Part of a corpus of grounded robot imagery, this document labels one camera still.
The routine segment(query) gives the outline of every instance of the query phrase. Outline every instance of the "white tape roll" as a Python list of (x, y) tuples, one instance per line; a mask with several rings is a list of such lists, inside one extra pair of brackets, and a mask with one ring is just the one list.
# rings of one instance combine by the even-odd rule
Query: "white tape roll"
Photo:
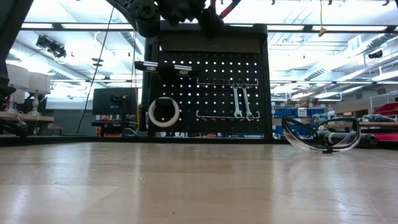
[(149, 109), (148, 109), (149, 119), (150, 119), (150, 121), (151, 121), (154, 125), (156, 125), (156, 126), (158, 126), (158, 127), (161, 127), (161, 128), (170, 127), (170, 126), (173, 125), (175, 122), (177, 122), (178, 118), (180, 117), (180, 108), (178, 107), (177, 102), (176, 102), (175, 100), (171, 99), (170, 97), (165, 97), (165, 96), (164, 96), (164, 97), (160, 97), (160, 98), (158, 98), (158, 99), (170, 99), (170, 100), (173, 101), (174, 116), (173, 116), (173, 118), (172, 118), (170, 121), (167, 121), (167, 122), (159, 122), (159, 121), (157, 121), (157, 120), (155, 119), (155, 116), (154, 116), (154, 112), (155, 112), (155, 109), (156, 109), (156, 105), (155, 105), (156, 100), (154, 100), (154, 101), (150, 104)]

